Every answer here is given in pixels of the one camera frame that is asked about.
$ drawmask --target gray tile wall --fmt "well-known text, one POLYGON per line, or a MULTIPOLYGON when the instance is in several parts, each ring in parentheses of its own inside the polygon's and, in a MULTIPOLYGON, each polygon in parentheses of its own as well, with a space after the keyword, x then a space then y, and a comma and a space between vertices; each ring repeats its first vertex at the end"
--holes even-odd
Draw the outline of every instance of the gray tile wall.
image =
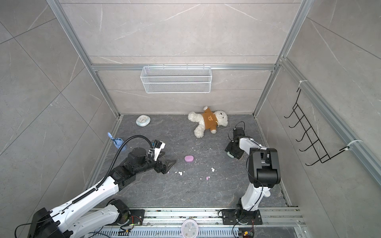
MULTIPOLYGON (((62 0, 95 64, 273 64, 296 0, 62 0)), ((213 71, 211 93, 147 94, 138 71, 100 76, 121 113, 252 113, 269 72, 213 71), (152 101, 160 104, 151 107, 152 101)))
MULTIPOLYGON (((377 0, 316 0, 288 58, 381 159, 380 7, 377 0)), ((282 150, 282 177, 293 205, 301 207, 314 237, 379 237, 380 188, 350 152, 305 165, 317 156, 312 148, 299 151, 308 139, 297 142, 301 125, 291 129, 297 118, 284 118, 297 87, 281 70, 259 113, 269 144, 282 150), (312 197, 305 199, 306 193, 312 197)), ((330 155, 345 146, 303 93, 298 102, 330 155)), ((323 154, 321 146, 317 151, 323 154)))
MULTIPOLYGON (((297 88, 294 79, 281 69, 258 117, 269 146, 279 152, 282 180, 292 205, 301 208, 313 237, 379 237, 381 190, 350 151, 325 163, 305 165, 318 157, 312 147, 299 151, 310 143, 307 136, 296 141, 304 133, 300 123, 289 128, 298 122, 297 117, 284 118, 292 112, 297 88)), ((330 156, 346 146, 303 92, 298 104, 330 156)), ((316 140, 311 129, 308 135, 316 140)), ((324 154, 321 145, 316 144, 316 149, 324 154)))
POLYGON ((45 0, 1 3, 0 75, 0 234, 11 237, 82 191, 115 118, 45 0))

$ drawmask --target pink oval object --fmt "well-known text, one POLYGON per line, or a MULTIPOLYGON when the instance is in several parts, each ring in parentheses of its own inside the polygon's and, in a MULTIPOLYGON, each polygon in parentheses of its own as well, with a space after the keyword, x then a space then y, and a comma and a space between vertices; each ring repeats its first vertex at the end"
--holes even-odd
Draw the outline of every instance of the pink oval object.
POLYGON ((192 161, 193 161, 193 155, 187 155, 187 156, 185 156, 184 159, 185 159, 185 161, 188 162, 188 163, 189 163, 189 162, 192 162, 192 161))

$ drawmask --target black hook rack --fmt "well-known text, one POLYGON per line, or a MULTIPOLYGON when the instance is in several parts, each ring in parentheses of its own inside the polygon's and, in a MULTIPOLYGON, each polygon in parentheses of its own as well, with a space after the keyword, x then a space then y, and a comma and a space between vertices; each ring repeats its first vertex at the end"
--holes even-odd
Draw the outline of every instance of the black hook rack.
POLYGON ((316 132, 315 132, 314 128, 312 127, 311 123, 309 122, 308 118, 306 117, 306 115, 304 114, 303 110, 301 109, 301 107, 300 107, 299 104, 298 104, 298 99, 299 99, 300 91, 301 91, 300 88, 298 88, 298 90, 296 91, 296 92, 299 92, 299 94, 298 94, 298 97, 296 98, 296 102, 295 102, 294 106, 292 107, 293 110, 292 110, 291 114, 290 114, 288 117, 284 117, 284 118, 289 118, 292 114, 295 114, 295 115, 296 115, 296 117, 299 119, 298 122, 297 122, 294 126, 288 126, 288 127, 290 127, 290 128, 294 128, 294 127, 296 127, 297 124, 300 123, 300 124, 302 125, 303 129, 304 129, 304 134, 303 134, 302 138, 301 138, 299 141, 298 141, 297 139, 295 139, 295 140, 298 141, 298 142, 301 142, 301 141, 304 139, 304 136, 307 135, 307 137, 308 137, 308 139, 309 139, 309 141, 310 141, 310 143, 311 143, 311 145, 310 145, 309 147, 307 147, 307 149, 305 149, 305 150, 300 150, 300 149, 299 149, 299 150, 300 150, 301 152, 303 152, 303 151, 308 150, 308 149, 311 148, 311 146, 312 146, 312 147, 314 148, 314 150, 315 150, 316 155, 317 155, 318 158, 319 158, 319 159, 318 159, 317 161, 315 161, 314 163, 312 163, 312 164, 310 164, 310 165, 308 165, 308 164, 306 164, 306 165, 307 165, 307 166, 311 166, 311 165, 316 164, 316 163, 319 162, 319 161, 320 161, 321 163, 325 163, 325 162, 327 162, 328 160, 332 159, 333 157, 335 157, 335 156, 341 154, 342 152, 346 151, 345 149, 346 149, 346 148, 349 148, 349 146, 346 146, 346 147, 340 149, 339 152, 338 152, 337 154, 335 154, 334 156, 330 156, 330 155, 328 154, 328 152, 327 152, 327 150, 325 149, 323 143, 321 142, 320 138, 319 138, 318 135, 316 134, 316 132), (303 115, 302 117, 299 117, 298 114, 295 112, 295 110, 296 110, 297 108, 299 108, 299 110, 302 112, 302 115, 303 115), (303 123, 301 122, 301 120, 303 119, 303 117, 304 117, 304 118, 307 120, 307 122, 308 122, 309 127, 308 127, 307 129, 306 129, 306 127, 303 125, 303 123), (315 136, 316 136, 316 138, 317 138, 317 140, 316 140, 315 142, 312 142, 310 136, 309 136, 308 133, 307 133, 310 129, 314 132, 314 134, 315 134, 315 136), (317 143, 317 142, 319 142, 319 143, 322 145, 323 149, 324 149, 325 155, 324 155, 323 157, 320 157, 319 154, 318 154, 317 151, 316 151, 316 148, 315 148, 315 145, 314 145, 314 144, 317 143))

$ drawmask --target white zip tie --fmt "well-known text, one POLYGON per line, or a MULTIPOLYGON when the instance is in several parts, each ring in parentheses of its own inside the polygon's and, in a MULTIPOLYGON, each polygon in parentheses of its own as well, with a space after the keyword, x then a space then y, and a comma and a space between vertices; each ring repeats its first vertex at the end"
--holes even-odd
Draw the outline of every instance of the white zip tie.
POLYGON ((353 140, 353 141, 351 141, 351 142, 349 142, 348 144, 347 144, 347 147, 344 149, 344 150, 349 150, 349 146, 352 144, 352 143, 354 143, 354 142, 356 142, 356 141, 361 141, 361 142, 363 142, 362 140, 353 140))
POLYGON ((302 82, 306 82, 306 81, 308 81, 308 80, 300 80, 300 81, 299 81, 298 88, 300 88, 300 84, 301 84, 302 82))

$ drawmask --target white mesh basket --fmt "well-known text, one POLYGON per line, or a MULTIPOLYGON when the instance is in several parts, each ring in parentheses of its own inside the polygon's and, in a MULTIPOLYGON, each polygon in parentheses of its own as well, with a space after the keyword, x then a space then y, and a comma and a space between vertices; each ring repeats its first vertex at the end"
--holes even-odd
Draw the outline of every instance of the white mesh basket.
POLYGON ((147 93, 209 93, 212 70, 204 66, 147 66, 140 78, 147 93))

